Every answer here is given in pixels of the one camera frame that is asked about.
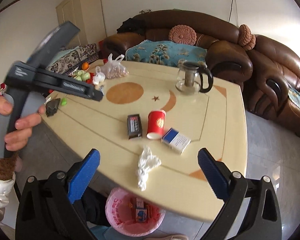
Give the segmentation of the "red paper cup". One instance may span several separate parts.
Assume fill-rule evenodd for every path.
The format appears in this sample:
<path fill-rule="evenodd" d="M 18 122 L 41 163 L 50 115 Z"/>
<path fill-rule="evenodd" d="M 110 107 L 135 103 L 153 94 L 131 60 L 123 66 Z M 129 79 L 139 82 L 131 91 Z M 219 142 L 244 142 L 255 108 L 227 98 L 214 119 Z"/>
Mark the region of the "red paper cup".
<path fill-rule="evenodd" d="M 148 115 L 147 138 L 150 140 L 161 139 L 164 133 L 166 112 L 164 110 L 151 111 Z"/>

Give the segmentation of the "orange fruit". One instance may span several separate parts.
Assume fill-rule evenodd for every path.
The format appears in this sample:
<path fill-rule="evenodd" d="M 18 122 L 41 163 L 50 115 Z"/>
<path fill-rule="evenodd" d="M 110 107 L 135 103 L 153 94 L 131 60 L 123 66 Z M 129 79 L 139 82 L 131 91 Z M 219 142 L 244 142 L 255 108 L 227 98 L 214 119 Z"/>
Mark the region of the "orange fruit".
<path fill-rule="evenodd" d="M 89 69 L 89 63 L 84 62 L 81 66 L 82 70 L 88 70 Z"/>

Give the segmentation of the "white milk carton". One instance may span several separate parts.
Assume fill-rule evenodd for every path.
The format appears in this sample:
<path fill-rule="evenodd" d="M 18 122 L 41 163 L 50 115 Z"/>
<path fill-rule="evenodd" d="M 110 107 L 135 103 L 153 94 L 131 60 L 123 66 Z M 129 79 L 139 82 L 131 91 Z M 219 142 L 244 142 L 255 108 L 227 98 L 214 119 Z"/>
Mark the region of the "white milk carton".
<path fill-rule="evenodd" d="M 130 198 L 129 207 L 136 223 L 145 223 L 152 218 L 152 206 L 141 198 Z"/>

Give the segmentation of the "black clothing on sofa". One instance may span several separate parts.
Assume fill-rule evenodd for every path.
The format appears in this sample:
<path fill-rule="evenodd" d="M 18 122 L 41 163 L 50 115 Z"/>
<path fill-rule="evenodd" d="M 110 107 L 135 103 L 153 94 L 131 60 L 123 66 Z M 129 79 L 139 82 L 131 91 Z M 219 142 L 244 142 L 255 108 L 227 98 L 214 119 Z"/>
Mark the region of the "black clothing on sofa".
<path fill-rule="evenodd" d="M 126 21 L 122 22 L 122 25 L 116 31 L 118 34 L 136 33 L 138 35 L 145 36 L 146 29 L 147 26 L 144 20 L 129 18 Z"/>

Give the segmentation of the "blue white medicine box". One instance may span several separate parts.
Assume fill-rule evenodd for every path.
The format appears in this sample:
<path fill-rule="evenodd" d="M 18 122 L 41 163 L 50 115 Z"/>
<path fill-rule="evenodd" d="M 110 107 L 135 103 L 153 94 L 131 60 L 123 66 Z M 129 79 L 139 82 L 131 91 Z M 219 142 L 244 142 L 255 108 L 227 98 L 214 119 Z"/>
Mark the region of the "blue white medicine box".
<path fill-rule="evenodd" d="M 176 129 L 170 128 L 162 137 L 161 142 L 175 152 L 182 154 L 189 146 L 191 139 Z"/>

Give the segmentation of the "orange round cushion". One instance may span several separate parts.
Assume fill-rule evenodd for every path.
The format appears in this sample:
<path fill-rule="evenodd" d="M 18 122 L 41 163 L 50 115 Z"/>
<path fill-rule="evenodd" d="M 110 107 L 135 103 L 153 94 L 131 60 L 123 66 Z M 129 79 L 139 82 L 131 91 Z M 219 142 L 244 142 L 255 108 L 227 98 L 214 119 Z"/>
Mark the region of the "orange round cushion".
<path fill-rule="evenodd" d="M 250 28 L 246 24 L 239 27 L 238 44 L 245 50 L 250 51 L 256 44 L 256 37 L 251 33 Z"/>

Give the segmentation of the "blue floral sofa cover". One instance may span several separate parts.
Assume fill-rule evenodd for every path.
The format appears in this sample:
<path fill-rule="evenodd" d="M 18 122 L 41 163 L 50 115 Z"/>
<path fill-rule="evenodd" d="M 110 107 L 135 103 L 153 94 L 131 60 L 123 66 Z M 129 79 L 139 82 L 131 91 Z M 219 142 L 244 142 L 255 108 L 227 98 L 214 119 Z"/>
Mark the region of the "blue floral sofa cover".
<path fill-rule="evenodd" d="M 144 40 L 126 50 L 126 60 L 179 67 L 184 61 L 205 63 L 207 49 L 172 41 Z"/>

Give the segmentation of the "dark crumpled wrapper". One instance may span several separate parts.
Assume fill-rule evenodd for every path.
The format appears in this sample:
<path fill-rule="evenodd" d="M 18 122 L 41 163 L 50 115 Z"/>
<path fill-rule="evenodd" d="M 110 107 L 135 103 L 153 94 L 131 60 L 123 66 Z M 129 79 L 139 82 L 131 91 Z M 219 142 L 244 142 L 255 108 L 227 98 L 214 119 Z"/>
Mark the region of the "dark crumpled wrapper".
<path fill-rule="evenodd" d="M 50 100 L 49 102 L 46 103 L 45 114 L 47 117 L 51 117 L 57 113 L 60 101 L 61 99 L 57 98 L 57 99 Z"/>

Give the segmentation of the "pink round cushion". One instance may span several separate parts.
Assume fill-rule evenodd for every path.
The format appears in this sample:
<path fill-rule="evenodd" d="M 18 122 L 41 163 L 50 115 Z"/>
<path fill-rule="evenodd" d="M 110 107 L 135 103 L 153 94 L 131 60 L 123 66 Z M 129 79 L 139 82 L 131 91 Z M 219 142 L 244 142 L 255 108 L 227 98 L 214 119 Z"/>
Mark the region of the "pink round cushion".
<path fill-rule="evenodd" d="M 170 30 L 168 38 L 174 43 L 194 46 L 197 40 L 197 34 L 195 30 L 188 25 L 180 24 Z"/>

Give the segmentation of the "green bottle cap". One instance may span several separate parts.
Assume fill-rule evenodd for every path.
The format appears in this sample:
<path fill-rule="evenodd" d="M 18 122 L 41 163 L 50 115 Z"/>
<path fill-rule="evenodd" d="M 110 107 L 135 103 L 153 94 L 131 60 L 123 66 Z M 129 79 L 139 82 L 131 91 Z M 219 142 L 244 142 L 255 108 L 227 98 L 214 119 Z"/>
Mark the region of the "green bottle cap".
<path fill-rule="evenodd" d="M 60 101 L 61 106 L 65 106 L 67 104 L 66 98 L 62 98 Z"/>

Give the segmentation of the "white tissue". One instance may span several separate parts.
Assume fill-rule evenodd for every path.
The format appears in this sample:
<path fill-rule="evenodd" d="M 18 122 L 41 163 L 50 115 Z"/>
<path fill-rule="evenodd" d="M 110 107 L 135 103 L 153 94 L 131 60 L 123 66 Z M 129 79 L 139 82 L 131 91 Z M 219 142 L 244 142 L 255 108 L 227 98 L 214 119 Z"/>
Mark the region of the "white tissue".
<path fill-rule="evenodd" d="M 152 153 L 152 150 L 149 146 L 144 145 L 142 153 L 138 159 L 138 169 L 136 171 L 138 188 L 141 191 L 145 191 L 147 188 L 147 181 L 151 170 L 159 167 L 160 165 L 160 158 Z"/>

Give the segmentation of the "cream wardrobe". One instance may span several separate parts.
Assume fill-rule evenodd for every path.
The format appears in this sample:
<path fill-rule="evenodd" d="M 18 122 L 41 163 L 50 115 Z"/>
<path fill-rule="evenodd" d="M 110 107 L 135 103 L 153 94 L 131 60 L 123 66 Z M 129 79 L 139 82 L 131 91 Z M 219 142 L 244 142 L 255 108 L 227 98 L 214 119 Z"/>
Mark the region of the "cream wardrobe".
<path fill-rule="evenodd" d="M 68 48 L 97 44 L 106 38 L 101 0 L 63 0 L 56 12 L 59 24 L 70 21 L 80 29 Z"/>

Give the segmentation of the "small white plastic bag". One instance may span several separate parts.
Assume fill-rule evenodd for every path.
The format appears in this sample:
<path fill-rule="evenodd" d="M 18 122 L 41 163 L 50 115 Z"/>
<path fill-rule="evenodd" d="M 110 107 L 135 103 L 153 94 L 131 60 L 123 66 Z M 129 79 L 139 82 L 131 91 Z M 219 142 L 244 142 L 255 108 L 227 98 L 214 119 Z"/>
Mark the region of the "small white plastic bag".
<path fill-rule="evenodd" d="M 101 72 L 101 68 L 97 66 L 95 68 L 95 74 L 93 76 L 93 85 L 98 86 L 103 83 L 106 79 L 106 76 L 103 72 Z"/>

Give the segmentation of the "pink lined trash bin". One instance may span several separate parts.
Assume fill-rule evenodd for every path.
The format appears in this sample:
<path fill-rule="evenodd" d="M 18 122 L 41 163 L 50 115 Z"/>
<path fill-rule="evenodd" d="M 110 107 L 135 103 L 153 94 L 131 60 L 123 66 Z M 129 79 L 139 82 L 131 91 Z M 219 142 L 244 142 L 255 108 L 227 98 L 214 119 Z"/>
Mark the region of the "pink lined trash bin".
<path fill-rule="evenodd" d="M 143 237 L 157 230 L 166 211 L 116 187 L 107 198 L 105 213 L 109 224 L 117 232 L 130 237 Z"/>

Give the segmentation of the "black cigarette box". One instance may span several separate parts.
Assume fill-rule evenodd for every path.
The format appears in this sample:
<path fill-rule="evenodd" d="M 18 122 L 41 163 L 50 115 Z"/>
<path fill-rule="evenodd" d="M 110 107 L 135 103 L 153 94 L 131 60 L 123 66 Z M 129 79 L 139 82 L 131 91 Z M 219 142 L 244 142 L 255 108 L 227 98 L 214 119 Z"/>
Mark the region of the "black cigarette box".
<path fill-rule="evenodd" d="M 142 123 L 139 114 L 127 116 L 128 139 L 137 139 L 142 137 Z"/>

